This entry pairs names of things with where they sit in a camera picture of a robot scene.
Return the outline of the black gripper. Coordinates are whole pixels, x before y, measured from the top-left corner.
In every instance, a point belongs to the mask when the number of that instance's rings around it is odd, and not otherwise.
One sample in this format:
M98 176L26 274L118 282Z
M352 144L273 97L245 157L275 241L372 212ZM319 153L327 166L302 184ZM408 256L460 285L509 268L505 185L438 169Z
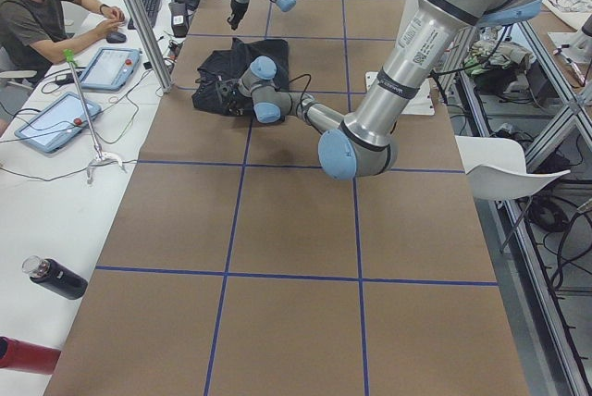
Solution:
M216 83L215 112L219 115L251 115L253 100L243 95L233 80Z
M230 2L230 8L231 12L227 18L227 23L232 30L236 30L247 12L248 4L232 0Z

